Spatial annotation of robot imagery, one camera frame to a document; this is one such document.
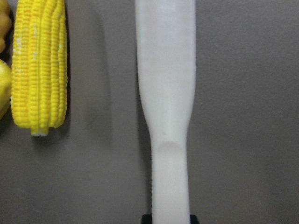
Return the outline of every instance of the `white plastic utensil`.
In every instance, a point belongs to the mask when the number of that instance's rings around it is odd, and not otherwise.
[[[186,136],[195,91],[195,0],[135,0],[135,10],[153,224],[190,224]]]

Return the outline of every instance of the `yellow toy food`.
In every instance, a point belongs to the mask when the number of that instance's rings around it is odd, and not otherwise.
[[[0,53],[5,48],[5,35],[11,28],[11,20],[9,18],[10,8],[7,0],[0,0]]]
[[[10,68],[0,60],[0,119],[10,106]]]
[[[63,0],[19,0],[12,61],[14,122],[32,135],[63,124],[67,107]]]
[[[9,18],[10,8],[7,0],[0,0],[0,53],[5,48],[5,36],[11,28],[11,20]],[[0,60],[0,119],[6,113],[10,106],[10,68]]]

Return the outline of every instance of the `toy corn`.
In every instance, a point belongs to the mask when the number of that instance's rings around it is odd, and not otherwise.
[[[63,124],[67,107],[63,0],[19,0],[14,28],[11,108],[31,135]]]
[[[0,53],[5,49],[5,36],[11,28],[10,8],[7,0],[0,0]],[[0,60],[0,119],[10,106],[11,76],[10,68]]]

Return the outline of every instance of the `gray surface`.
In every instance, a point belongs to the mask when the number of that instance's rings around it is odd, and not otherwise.
[[[134,1],[66,5],[70,113],[47,138],[0,121],[0,223],[138,224],[151,201]],[[294,0],[197,1],[188,162],[201,224],[299,223],[298,12]]]

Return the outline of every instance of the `yellow corn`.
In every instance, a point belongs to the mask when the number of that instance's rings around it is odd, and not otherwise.
[[[64,0],[19,0],[14,27],[14,122],[47,135],[63,124],[67,107]]]

